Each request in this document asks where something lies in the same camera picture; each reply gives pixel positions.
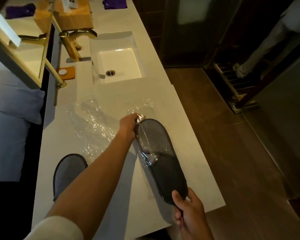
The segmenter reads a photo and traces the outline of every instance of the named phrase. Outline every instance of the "white countertop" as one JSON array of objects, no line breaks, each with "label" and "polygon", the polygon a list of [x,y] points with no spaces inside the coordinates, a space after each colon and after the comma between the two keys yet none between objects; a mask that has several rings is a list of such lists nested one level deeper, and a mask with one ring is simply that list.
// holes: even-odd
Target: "white countertop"
[{"label": "white countertop", "polygon": [[[188,186],[202,200],[206,211],[224,206],[224,200],[208,163],[183,110],[174,87],[163,69],[151,40],[132,0],[127,9],[104,10],[102,0],[90,3],[94,30],[98,34],[132,31],[143,60],[146,78],[107,84],[93,84],[91,62],[68,64],[61,49],[60,67],[76,67],[76,79],[58,92],[53,107],[54,87],[49,84],[44,130],[40,150],[32,227],[40,222],[53,204],[52,179],[56,165],[70,153],[82,154],[82,144],[68,117],[69,105],[93,95],[110,119],[108,126],[118,129],[118,121],[130,107],[150,99],[153,108],[144,111],[148,118],[159,120],[167,129],[176,150]],[[80,37],[82,56],[90,56],[89,40]],[[119,184],[108,206],[96,239],[134,239],[171,225],[171,206],[158,197],[147,168],[142,168],[132,146],[127,155]]]}]

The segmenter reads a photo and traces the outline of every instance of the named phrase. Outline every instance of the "round white soap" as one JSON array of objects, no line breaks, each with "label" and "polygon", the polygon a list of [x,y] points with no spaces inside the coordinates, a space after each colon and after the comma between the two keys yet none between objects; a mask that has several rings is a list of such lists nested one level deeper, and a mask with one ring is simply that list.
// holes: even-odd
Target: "round white soap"
[{"label": "round white soap", "polygon": [[67,70],[66,69],[59,70],[59,75],[64,76],[66,74],[67,74]]}]

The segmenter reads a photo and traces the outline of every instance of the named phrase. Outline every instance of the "gray slipper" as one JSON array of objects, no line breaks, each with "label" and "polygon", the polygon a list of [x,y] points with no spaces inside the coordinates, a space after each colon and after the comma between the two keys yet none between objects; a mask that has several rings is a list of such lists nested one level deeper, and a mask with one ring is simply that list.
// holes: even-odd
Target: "gray slipper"
[{"label": "gray slipper", "polygon": [[69,154],[62,158],[53,175],[53,201],[56,201],[68,185],[87,167],[87,161],[80,154]]}]

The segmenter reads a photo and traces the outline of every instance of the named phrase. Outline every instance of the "white rectangular sink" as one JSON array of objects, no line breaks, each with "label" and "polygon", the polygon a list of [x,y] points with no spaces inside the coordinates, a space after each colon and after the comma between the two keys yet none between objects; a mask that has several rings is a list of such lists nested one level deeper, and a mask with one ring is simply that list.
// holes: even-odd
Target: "white rectangular sink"
[{"label": "white rectangular sink", "polygon": [[98,34],[90,40],[92,75],[98,83],[145,77],[137,44],[131,31]]}]

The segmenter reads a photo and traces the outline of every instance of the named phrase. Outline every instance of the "white sleeve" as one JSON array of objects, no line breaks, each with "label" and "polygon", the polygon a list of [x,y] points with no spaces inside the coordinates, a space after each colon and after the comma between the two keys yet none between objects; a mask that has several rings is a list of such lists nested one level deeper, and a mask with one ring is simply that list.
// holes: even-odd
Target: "white sleeve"
[{"label": "white sleeve", "polygon": [[24,240],[84,240],[84,236],[69,219],[51,216],[40,221]]}]

